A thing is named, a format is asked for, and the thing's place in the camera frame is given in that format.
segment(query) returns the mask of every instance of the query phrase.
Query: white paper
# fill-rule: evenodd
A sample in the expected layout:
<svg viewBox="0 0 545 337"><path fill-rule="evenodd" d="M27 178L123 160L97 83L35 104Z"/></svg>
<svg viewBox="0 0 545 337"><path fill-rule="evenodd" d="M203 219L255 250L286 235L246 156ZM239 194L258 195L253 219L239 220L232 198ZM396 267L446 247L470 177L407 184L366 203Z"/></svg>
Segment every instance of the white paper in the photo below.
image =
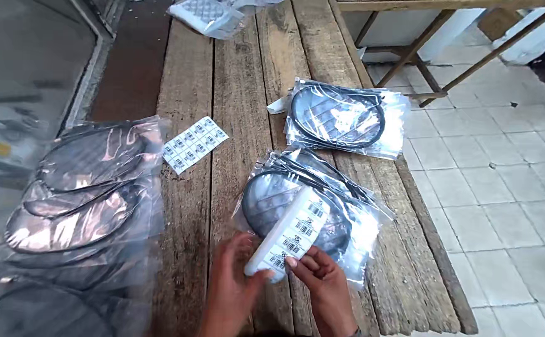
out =
<svg viewBox="0 0 545 337"><path fill-rule="evenodd" d="M162 156L177 174L187 170L229 136L206 116L164 144Z"/></svg>

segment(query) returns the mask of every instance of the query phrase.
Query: wood grain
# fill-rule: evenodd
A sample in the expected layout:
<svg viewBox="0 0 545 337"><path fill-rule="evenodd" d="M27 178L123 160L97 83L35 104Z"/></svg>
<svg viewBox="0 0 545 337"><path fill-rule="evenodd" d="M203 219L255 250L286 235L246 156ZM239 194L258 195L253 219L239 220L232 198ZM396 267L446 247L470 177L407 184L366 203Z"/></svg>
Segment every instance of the wood grain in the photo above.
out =
<svg viewBox="0 0 545 337"><path fill-rule="evenodd" d="M341 21L343 21L343 18L338 17L337 20L339 23L341 23ZM354 62L354 65L356 65L356 71L358 72L360 80L362 80L362 85L365 88L373 88L373 83L369 79L366 69L360 69L357 66L358 64L361 64L361 62L356 52L356 48L351 42L351 36L349 35L349 32L345 30L342 31L342 33L344 41L347 44L349 55ZM426 237L426 241L429 245L430 250L433 253L433 256L437 263L437 267L439 268L445 287L447 289L448 295L450 296L451 302L456 311L456 315L461 323L461 331L468 334L477 333L478 326L476 324L474 314L472 313L466 296L463 294L459 280L453 272L453 268L447 256L447 252L441 244L436 228L432 223L428 211L426 210L426 205L424 205L424 203L422 202L420 192L418 191L418 188L413 181L410 171L407 169L407 165L405 164L405 160L403 159L403 157L400 157L400 159L396 161L395 165L403 182L403 186L407 191L408 197L410 198L412 207L416 212L418 220L420 221Z"/></svg>
<svg viewBox="0 0 545 337"><path fill-rule="evenodd" d="M503 7L512 9L545 6L545 0L338 0L343 12L392 10L458 10Z"/></svg>
<svg viewBox="0 0 545 337"><path fill-rule="evenodd" d="M169 36L157 105L158 115L172 121L165 140L212 109L211 39L175 19ZM194 336L200 323L209 265L210 161L206 156L180 176L167 164L162 168L166 227L153 303L154 336Z"/></svg>
<svg viewBox="0 0 545 337"><path fill-rule="evenodd" d="M234 232L235 203L252 165L271 147L266 96L255 17L233 40L215 42L215 122L229 140L213 151L211 250ZM287 280L266 285L253 311L256 331L293 331Z"/></svg>
<svg viewBox="0 0 545 337"><path fill-rule="evenodd" d="M293 87L295 76L310 78L306 55L302 48L299 30L290 1L271 6L256 16L262 56L262 72L267 104L286 96ZM268 115L271 126L272 147L284 150L286 145L285 118L287 113ZM318 335L308 288L294 275L290 275L293 331L296 335Z"/></svg>

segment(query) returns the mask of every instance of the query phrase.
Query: stack of plastic bags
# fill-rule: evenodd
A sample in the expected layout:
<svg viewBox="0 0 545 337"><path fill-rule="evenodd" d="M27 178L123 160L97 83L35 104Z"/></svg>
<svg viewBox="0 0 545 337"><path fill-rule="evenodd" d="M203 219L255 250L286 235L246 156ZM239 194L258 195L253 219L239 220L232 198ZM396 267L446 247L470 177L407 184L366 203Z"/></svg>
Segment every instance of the stack of plastic bags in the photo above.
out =
<svg viewBox="0 0 545 337"><path fill-rule="evenodd" d="M0 244L0 337L140 336L162 232L158 117L67 130Z"/></svg>

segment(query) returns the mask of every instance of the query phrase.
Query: barcode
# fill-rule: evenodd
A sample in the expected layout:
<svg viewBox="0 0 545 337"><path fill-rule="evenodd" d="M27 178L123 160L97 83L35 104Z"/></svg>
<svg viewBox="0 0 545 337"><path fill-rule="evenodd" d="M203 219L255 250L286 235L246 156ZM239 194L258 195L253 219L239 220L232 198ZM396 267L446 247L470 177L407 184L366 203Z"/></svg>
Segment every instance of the barcode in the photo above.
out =
<svg viewBox="0 0 545 337"><path fill-rule="evenodd" d="M285 261L281 260L280 258L276 256L271 256L269 261L278 268L285 268Z"/></svg>
<svg viewBox="0 0 545 337"><path fill-rule="evenodd" d="M306 234L306 236L310 236L312 234L312 228L310 226L303 224L301 221L298 222L295 227L302 233Z"/></svg>
<svg viewBox="0 0 545 337"><path fill-rule="evenodd" d="M316 207L315 204L310 204L310 207L308 207L308 210L312 212L315 216L322 218L323 212L320 208Z"/></svg>
<svg viewBox="0 0 545 337"><path fill-rule="evenodd" d="M183 163L183 161L181 159L175 159L175 167L183 167L185 166L185 164Z"/></svg>
<svg viewBox="0 0 545 337"><path fill-rule="evenodd" d="M294 252L295 254L298 254L298 252L299 252L299 246L297 246L295 243L289 241L289 239L285 239L285 241L283 241L283 246L287 247L287 249Z"/></svg>

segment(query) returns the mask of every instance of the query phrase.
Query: plastic bag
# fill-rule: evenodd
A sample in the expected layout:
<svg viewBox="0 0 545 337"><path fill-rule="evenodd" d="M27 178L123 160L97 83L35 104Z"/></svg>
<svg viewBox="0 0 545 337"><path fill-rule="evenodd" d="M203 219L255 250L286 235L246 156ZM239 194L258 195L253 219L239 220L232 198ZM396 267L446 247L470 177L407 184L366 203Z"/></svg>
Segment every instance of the plastic bag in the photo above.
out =
<svg viewBox="0 0 545 337"><path fill-rule="evenodd" d="M281 1L184 0L166 12L206 36L226 40L244 27L244 18Z"/></svg>
<svg viewBox="0 0 545 337"><path fill-rule="evenodd" d="M287 144L396 159L403 147L406 96L387 89L350 89L296 77L288 99Z"/></svg>
<svg viewBox="0 0 545 337"><path fill-rule="evenodd" d="M256 164L235 208L235 223L239 229L264 238L305 185L313 187L330 206L314 245L337 262L354 286L362 287L380 226L392 221L394 214L373 192L311 150L289 147L273 151Z"/></svg>

